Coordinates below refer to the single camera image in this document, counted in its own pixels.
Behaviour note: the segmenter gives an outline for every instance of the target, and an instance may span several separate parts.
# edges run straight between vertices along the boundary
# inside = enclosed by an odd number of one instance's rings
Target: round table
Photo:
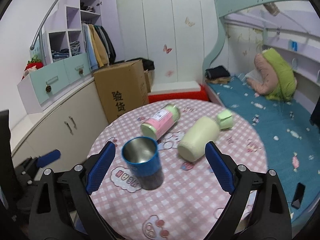
[[[140,125],[166,104],[181,112],[178,123],[159,141],[164,183],[156,190],[141,189],[121,157],[129,139],[141,136]],[[105,128],[89,156],[98,154],[108,141],[116,145],[113,160],[100,188],[91,198],[98,212],[120,235],[131,240],[194,240],[209,233],[230,195],[223,191],[205,157],[189,163],[179,157],[177,146],[188,129],[202,116],[215,118],[225,110],[219,105],[192,99],[166,100],[134,109]],[[234,125],[221,131],[215,142],[220,151],[251,171],[266,172],[266,152],[259,135],[233,113]],[[250,194],[243,218],[251,211]]]

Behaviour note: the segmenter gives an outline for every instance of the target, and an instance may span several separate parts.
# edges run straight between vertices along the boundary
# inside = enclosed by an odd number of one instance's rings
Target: brown folded clothing
[[[228,82],[230,82],[231,77],[222,77],[222,78],[216,78],[216,79],[207,79],[205,78],[205,81],[207,83],[211,83],[211,84],[228,84]]]

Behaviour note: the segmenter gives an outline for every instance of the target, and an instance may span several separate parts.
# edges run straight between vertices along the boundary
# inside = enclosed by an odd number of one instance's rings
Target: smartphone
[[[299,182],[297,185],[296,193],[294,194],[294,197],[291,203],[292,207],[296,209],[300,208],[305,189],[306,189],[306,186]]]

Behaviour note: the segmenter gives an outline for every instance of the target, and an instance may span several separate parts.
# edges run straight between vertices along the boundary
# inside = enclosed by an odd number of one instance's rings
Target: pink pillow
[[[247,83],[260,95],[268,95],[277,87],[279,82],[278,76],[273,67],[261,54],[256,55],[254,64],[262,76],[263,84],[252,78],[247,78]]]

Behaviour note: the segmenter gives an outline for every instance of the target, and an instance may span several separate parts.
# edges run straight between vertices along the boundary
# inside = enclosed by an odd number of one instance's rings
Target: green canister
[[[140,129],[144,136],[159,140],[178,120],[180,110],[177,106],[167,104],[153,116],[141,124]]]

